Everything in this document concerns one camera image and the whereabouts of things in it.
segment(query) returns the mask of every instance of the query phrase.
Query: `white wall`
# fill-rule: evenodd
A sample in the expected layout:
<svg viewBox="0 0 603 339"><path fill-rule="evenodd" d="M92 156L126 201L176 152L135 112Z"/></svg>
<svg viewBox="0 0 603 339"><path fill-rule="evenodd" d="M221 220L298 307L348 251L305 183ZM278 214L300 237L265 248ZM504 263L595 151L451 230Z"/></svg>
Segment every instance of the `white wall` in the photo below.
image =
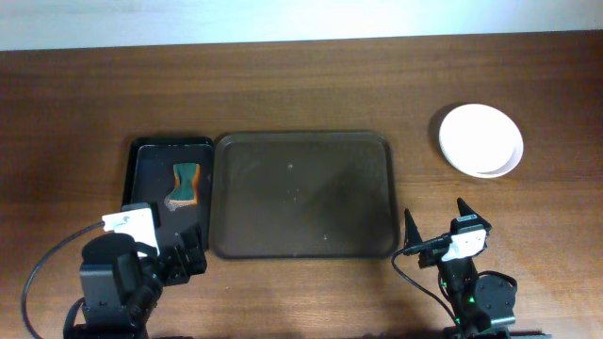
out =
<svg viewBox="0 0 603 339"><path fill-rule="evenodd" d="M0 50L603 28L603 0L0 0Z"/></svg>

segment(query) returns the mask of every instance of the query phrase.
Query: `brown wooden surface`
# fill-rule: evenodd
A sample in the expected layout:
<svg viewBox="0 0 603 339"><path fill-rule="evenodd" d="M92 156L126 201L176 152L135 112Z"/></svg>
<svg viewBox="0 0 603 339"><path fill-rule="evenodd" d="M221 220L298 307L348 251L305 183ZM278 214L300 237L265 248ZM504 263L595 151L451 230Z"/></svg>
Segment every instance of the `brown wooden surface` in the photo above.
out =
<svg viewBox="0 0 603 339"><path fill-rule="evenodd" d="M482 103L520 127L524 158L465 176L432 137L447 107ZM603 336L603 32L0 53L2 337L25 337L18 299L53 245L120 208L135 137L371 129L392 145L399 208L424 238L459 196L492 222L478 269L519 280L515 329ZM57 338L81 296L89 234L58 252L29 299ZM350 337L450 325L388 261L225 262L167 288L153 337ZM436 291L436 270L399 265Z"/></svg>

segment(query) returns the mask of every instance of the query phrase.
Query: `wooden table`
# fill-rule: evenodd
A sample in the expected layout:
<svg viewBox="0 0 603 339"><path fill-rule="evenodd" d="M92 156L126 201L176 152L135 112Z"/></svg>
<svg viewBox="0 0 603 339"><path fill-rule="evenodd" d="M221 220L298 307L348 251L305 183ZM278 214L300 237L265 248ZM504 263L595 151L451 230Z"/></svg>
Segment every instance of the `wooden table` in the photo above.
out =
<svg viewBox="0 0 603 339"><path fill-rule="evenodd" d="M53 245L118 211L139 136L371 129L389 138L399 208L424 238L459 196L494 225L478 269L519 281L517 330L603 335L603 32L110 48L0 53L3 337L25 336L23 284ZM526 149L481 180L434 137L452 105L506 112ZM87 234L42 269L29 298L57 338L81 295ZM440 330L441 307L388 261L225 262L167 288L153 337L351 337ZM437 290L436 270L399 265Z"/></svg>

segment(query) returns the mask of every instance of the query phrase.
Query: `wood grain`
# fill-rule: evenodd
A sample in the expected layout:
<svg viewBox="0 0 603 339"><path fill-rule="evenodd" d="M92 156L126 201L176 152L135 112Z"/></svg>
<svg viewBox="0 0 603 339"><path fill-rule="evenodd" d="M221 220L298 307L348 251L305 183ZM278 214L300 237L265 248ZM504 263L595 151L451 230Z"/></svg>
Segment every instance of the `wood grain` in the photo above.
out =
<svg viewBox="0 0 603 339"><path fill-rule="evenodd" d="M467 177L433 137L453 105L508 113L526 150L495 180ZM399 208L424 237L459 196L492 222L476 265L519 281L517 330L603 336L603 32L0 53L0 327L25 337L18 300L54 244L117 211L129 142L149 135L370 129L389 138ZM30 294L57 338L81 296L84 236ZM351 337L450 325L387 261L221 261L167 288L153 337ZM436 290L434 269L399 264Z"/></svg>

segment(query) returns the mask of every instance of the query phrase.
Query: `black container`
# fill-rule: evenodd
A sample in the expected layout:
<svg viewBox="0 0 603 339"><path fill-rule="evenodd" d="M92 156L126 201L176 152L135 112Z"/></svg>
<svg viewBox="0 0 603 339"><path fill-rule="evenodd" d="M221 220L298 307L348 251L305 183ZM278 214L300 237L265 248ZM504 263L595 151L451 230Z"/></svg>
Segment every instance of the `black container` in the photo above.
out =
<svg viewBox="0 0 603 339"><path fill-rule="evenodd" d="M391 152L375 133L232 134L214 173L221 258L384 258L399 245Z"/></svg>
<svg viewBox="0 0 603 339"><path fill-rule="evenodd" d="M201 166L197 186L199 203L171 212L164 199L174 188L173 165ZM142 137L130 148L122 204L148 202L154 209L155 234L159 248L183 245L178 235L198 227L201 244L207 249L214 147L209 137Z"/></svg>

